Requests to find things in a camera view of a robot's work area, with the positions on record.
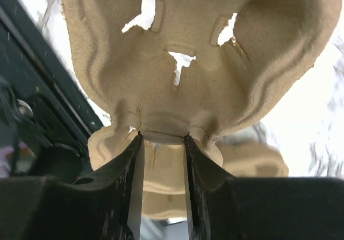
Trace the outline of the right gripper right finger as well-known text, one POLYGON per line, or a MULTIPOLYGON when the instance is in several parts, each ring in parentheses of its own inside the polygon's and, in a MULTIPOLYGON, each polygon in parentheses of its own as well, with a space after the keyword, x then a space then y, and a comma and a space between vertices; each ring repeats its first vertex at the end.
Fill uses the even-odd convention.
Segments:
POLYGON ((184 137, 190 239, 343 239, 338 178, 237 178, 184 137))

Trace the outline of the brown cardboard cup carrier top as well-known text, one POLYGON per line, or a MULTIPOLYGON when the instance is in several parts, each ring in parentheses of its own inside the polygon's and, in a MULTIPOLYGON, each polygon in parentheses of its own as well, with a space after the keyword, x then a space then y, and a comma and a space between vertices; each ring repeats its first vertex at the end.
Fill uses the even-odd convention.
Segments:
POLYGON ((265 116, 314 64, 342 0, 62 0, 76 76, 111 116, 88 142, 93 169, 125 133, 217 163, 221 136, 265 116))

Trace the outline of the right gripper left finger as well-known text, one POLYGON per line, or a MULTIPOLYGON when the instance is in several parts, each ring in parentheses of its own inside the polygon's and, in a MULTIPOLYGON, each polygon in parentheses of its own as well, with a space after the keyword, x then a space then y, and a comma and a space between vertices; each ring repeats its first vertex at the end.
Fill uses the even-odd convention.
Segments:
POLYGON ((1 180, 1 239, 139 239, 142 135, 73 184, 50 176, 1 180))

